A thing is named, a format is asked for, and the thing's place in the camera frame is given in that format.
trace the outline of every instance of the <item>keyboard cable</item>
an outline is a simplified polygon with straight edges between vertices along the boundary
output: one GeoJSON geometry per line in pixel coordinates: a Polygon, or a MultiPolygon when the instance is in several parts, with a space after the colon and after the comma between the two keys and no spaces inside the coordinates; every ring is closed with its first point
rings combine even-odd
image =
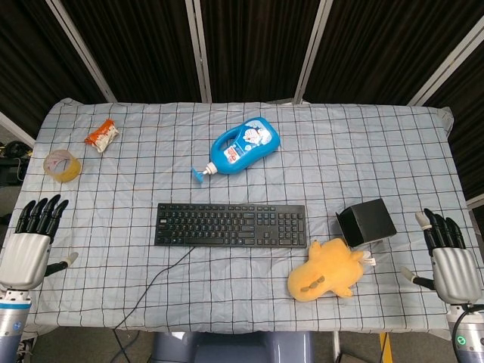
{"type": "Polygon", "coordinates": [[[188,252],[186,252],[186,254],[184,254],[177,262],[175,262],[173,265],[170,265],[168,267],[165,267],[163,270],[161,270],[160,272],[158,272],[155,277],[151,280],[151,282],[148,284],[148,286],[146,287],[146,289],[144,290],[144,292],[142,293],[141,297],[139,298],[138,302],[136,303],[135,307],[133,309],[131,309],[131,311],[129,312],[129,314],[123,319],[121,320],[121,322],[115,326],[115,328],[113,329],[113,332],[114,332],[114,336],[116,337],[116,341],[118,342],[118,346],[119,346],[119,352],[116,354],[116,356],[118,356],[119,354],[124,354],[124,357],[126,358],[126,361],[128,363],[130,363],[131,361],[129,360],[128,358],[128,355],[126,354],[126,349],[128,348],[128,346],[124,347],[121,343],[121,340],[119,340],[119,337],[118,337],[118,334],[116,333],[116,329],[118,327],[120,327],[130,316],[133,312],[135,312],[135,310],[138,308],[140,302],[143,300],[143,298],[146,296],[148,290],[150,289],[151,286],[153,286],[155,280],[158,278],[158,276],[160,276],[162,273],[164,273],[165,271],[168,271],[168,270],[171,270],[172,268],[174,268],[175,266],[177,266],[180,262],[182,262],[190,253],[191,251],[193,251],[195,249],[195,247],[192,247],[190,248],[190,250],[188,252]]]}

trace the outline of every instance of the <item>grid tablecloth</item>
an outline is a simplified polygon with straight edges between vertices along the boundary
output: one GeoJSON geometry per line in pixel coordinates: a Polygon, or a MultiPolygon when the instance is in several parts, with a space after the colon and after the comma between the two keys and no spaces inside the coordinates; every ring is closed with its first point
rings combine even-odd
{"type": "Polygon", "coordinates": [[[308,235],[341,235],[335,213],[382,197],[398,234],[362,247],[377,260],[353,287],[313,302],[292,299],[290,270],[307,250],[198,247],[161,274],[123,327],[148,330],[435,330],[445,305],[410,284],[401,266],[431,277],[414,213],[424,207],[463,227],[483,267],[438,110],[427,107],[306,104],[96,104],[70,99],[45,118],[12,221],[29,200],[57,193],[70,204],[51,261],[76,251],[66,271],[33,292],[30,324],[114,327],[151,279],[187,247],[155,247],[157,204],[305,204],[308,235]],[[253,116],[278,130],[281,147],[236,175],[199,185],[190,169],[209,161],[225,130],[253,116]],[[103,154],[84,144],[106,118],[120,135],[103,154]],[[58,184],[42,162],[67,149],[82,162],[79,178],[58,184]]]}

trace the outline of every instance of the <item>black box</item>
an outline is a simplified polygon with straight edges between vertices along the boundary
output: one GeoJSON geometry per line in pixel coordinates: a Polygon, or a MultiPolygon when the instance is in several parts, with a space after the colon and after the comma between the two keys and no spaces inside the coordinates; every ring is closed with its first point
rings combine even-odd
{"type": "Polygon", "coordinates": [[[381,199],[349,206],[340,214],[338,223],[350,247],[368,244],[396,234],[390,214],[381,199]]]}

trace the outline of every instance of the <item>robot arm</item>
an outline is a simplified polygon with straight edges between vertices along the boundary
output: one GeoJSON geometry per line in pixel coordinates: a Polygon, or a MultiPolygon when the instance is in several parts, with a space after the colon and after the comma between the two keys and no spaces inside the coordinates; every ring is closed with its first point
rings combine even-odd
{"type": "Polygon", "coordinates": [[[407,268],[402,274],[414,284],[435,290],[439,298],[451,305],[447,321],[452,331],[452,346],[460,363],[484,361],[484,309],[474,303],[482,297],[476,262],[458,225],[425,209],[415,213],[423,230],[432,260],[433,280],[421,278],[407,268]]]}
{"type": "Polygon", "coordinates": [[[29,290],[45,276],[69,267],[77,258],[71,253],[59,263],[47,265],[51,245],[68,200],[54,208],[60,195],[28,203],[10,236],[0,264],[0,361],[15,362],[17,347],[32,301],[29,290]]]}

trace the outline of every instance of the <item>bottle label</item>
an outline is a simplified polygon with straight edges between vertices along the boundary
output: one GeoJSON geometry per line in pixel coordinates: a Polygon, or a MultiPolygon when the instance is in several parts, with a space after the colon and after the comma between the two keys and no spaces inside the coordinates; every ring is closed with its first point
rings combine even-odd
{"type": "Polygon", "coordinates": [[[240,155],[235,149],[235,145],[232,145],[227,149],[225,149],[224,154],[227,157],[227,160],[230,164],[233,164],[240,159],[240,155]]]}
{"type": "Polygon", "coordinates": [[[235,163],[253,148],[265,145],[272,140],[271,133],[260,121],[250,121],[244,126],[245,131],[243,131],[243,137],[237,138],[232,145],[224,150],[224,155],[230,164],[235,163]]]}

